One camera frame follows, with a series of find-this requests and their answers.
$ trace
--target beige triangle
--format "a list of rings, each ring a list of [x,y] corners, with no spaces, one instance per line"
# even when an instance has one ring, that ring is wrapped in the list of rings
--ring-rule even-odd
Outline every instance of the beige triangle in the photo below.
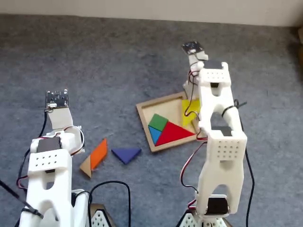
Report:
[[[81,164],[80,170],[86,173],[87,176],[91,178],[91,170],[90,170],[90,156],[88,156],[85,161]]]

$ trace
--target wooden tray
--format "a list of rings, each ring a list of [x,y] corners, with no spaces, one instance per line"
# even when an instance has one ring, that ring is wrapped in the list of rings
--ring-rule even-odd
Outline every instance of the wooden tray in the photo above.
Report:
[[[148,129],[148,124],[155,113],[167,118],[170,122],[182,127],[182,99],[187,99],[185,92],[179,92],[177,94],[153,99],[136,105],[148,144],[152,152],[160,151],[163,149],[171,148],[183,143],[196,140],[196,135],[193,135],[159,146],[155,146],[152,141],[152,136]],[[197,123],[197,120],[193,120],[191,124],[183,128],[194,134],[197,134]]]

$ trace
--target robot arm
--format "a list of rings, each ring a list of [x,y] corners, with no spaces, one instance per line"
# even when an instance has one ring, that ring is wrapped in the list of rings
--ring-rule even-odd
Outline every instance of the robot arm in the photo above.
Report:
[[[27,202],[44,218],[22,212],[19,226],[84,227],[88,196],[82,194],[71,204],[72,156],[84,151],[84,135],[73,125],[68,91],[48,91],[45,111],[53,131],[33,139],[27,172]]]
[[[234,100],[228,64],[200,61],[197,58],[200,51],[197,46],[191,45],[191,51],[187,53],[190,54],[191,71],[198,72],[195,77],[198,86],[195,86],[193,95],[199,97],[201,104],[198,126],[208,137],[206,160],[196,193],[196,213],[200,220],[207,221],[237,212],[244,179],[247,137],[241,128],[238,109],[231,107]],[[211,117],[215,112],[222,114],[228,127],[211,126]],[[213,194],[219,185],[226,185],[226,195]]]

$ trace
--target blue triangle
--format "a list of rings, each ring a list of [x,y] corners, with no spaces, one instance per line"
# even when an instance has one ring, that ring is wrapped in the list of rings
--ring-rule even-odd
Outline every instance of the blue triangle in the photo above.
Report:
[[[154,129],[151,126],[148,126],[148,129],[150,130],[153,143],[156,144],[162,132],[157,129]]]
[[[136,157],[141,152],[141,148],[114,148],[112,149],[112,152],[124,164],[128,164],[134,157]]]

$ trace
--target carpet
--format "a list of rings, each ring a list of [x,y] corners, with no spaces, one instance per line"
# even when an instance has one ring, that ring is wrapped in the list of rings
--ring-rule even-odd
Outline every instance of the carpet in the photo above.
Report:
[[[91,180],[79,170],[87,154],[75,156],[72,188],[90,190],[102,181],[123,180],[132,192],[133,227],[175,226],[194,197],[193,190],[181,186],[179,173],[199,143],[152,154],[135,105],[182,91],[188,59],[181,45],[190,40],[199,41],[211,59],[229,64],[233,96],[248,102],[240,114],[256,179],[250,226],[299,226],[303,78],[293,28],[1,15],[1,180],[17,190],[23,154],[42,127],[45,91],[67,87],[74,124],[82,125],[87,152],[103,138],[109,149],[142,149],[126,166],[109,152]],[[184,175],[187,184],[197,185],[204,160],[202,148]],[[245,226],[251,188],[246,161],[244,169],[239,210],[227,218],[236,227]],[[123,186],[104,185],[93,198],[105,204],[117,226],[127,226]],[[13,226],[22,204],[3,189],[0,204],[1,226]]]

